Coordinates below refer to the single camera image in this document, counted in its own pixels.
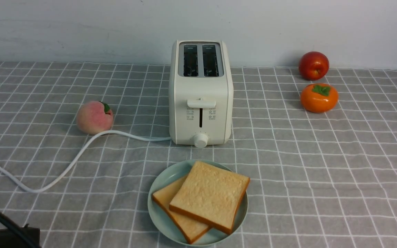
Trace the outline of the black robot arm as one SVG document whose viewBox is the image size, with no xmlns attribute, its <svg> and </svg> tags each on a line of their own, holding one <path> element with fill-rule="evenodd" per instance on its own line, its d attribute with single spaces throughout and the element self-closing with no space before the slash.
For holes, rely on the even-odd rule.
<svg viewBox="0 0 397 248">
<path fill-rule="evenodd" d="M 40 244 L 41 230 L 25 225 L 21 229 L 36 243 Z M 0 248 L 28 248 L 27 244 L 9 229 L 0 229 Z"/>
</svg>

